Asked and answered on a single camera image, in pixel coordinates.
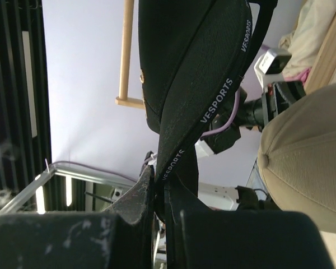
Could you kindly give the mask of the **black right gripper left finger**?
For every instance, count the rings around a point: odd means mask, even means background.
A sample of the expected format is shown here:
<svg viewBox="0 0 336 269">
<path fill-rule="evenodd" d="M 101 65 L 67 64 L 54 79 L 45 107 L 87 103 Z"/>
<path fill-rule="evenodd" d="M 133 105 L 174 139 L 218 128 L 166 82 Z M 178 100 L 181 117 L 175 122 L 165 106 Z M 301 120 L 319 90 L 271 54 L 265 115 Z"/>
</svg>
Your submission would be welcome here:
<svg viewBox="0 0 336 269">
<path fill-rule="evenodd" d="M 106 211 L 19 212 L 54 172 L 42 172 L 0 210 L 0 268 L 153 267 L 153 167 Z"/>
</svg>

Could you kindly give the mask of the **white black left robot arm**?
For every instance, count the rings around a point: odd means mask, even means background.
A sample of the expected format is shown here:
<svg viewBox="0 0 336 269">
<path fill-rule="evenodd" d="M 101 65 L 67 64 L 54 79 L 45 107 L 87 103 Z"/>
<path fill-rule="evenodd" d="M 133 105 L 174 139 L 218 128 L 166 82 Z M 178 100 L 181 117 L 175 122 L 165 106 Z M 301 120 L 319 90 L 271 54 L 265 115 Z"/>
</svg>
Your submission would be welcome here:
<svg viewBox="0 0 336 269">
<path fill-rule="evenodd" d="M 267 86 L 261 98 L 251 101 L 246 100 L 247 93 L 243 89 L 238 89 L 232 101 L 223 107 L 208 129 L 213 131 L 224 124 L 228 124 L 228 127 L 198 140 L 195 144 L 197 156 L 212 156 L 228 150 L 240 139 L 240 128 L 262 131 L 269 122 L 305 95 L 301 81 L 274 82 Z M 200 183 L 198 197 L 214 210 L 278 209 L 262 183 L 258 188 Z"/>
</svg>

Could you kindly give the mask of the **black beanie hat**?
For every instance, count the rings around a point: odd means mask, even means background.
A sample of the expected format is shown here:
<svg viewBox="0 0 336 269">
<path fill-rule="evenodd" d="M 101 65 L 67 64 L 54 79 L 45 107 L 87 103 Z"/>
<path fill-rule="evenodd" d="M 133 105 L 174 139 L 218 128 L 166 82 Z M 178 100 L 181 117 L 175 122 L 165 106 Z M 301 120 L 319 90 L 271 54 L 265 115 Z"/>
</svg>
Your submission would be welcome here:
<svg viewBox="0 0 336 269">
<path fill-rule="evenodd" d="M 276 1 L 140 1 L 139 59 L 147 124 L 158 133 L 155 191 L 234 95 L 267 33 Z"/>
</svg>

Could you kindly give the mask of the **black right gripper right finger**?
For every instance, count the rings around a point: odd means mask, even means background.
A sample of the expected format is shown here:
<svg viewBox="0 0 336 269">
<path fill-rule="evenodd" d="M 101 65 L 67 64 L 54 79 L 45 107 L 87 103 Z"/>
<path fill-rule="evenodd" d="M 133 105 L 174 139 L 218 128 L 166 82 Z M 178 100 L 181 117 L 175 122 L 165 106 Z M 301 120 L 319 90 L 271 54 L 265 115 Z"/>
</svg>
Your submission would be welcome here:
<svg viewBox="0 0 336 269">
<path fill-rule="evenodd" d="M 315 224 L 298 212 L 215 211 L 179 181 L 164 189 L 168 268 L 332 268 Z"/>
</svg>

